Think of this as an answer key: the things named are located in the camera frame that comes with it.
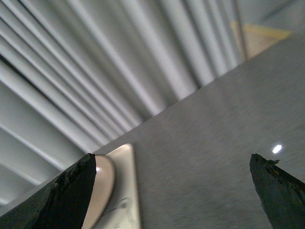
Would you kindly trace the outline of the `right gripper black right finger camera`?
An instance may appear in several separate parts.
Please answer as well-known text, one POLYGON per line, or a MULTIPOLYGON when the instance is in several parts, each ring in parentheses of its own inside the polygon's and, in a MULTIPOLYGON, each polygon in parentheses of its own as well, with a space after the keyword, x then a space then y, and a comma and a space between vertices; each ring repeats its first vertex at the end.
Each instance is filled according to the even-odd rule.
POLYGON ((277 160, 252 154, 250 172, 255 190, 274 229, 305 227, 305 184, 279 168, 277 160))

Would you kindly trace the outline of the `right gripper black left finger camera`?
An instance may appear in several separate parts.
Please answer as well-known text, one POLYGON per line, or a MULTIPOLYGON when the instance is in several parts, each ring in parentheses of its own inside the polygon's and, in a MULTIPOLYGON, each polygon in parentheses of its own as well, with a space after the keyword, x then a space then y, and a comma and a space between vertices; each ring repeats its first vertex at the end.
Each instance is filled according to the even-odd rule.
POLYGON ((80 229, 96 177, 94 154, 86 154, 0 218, 2 229, 80 229))

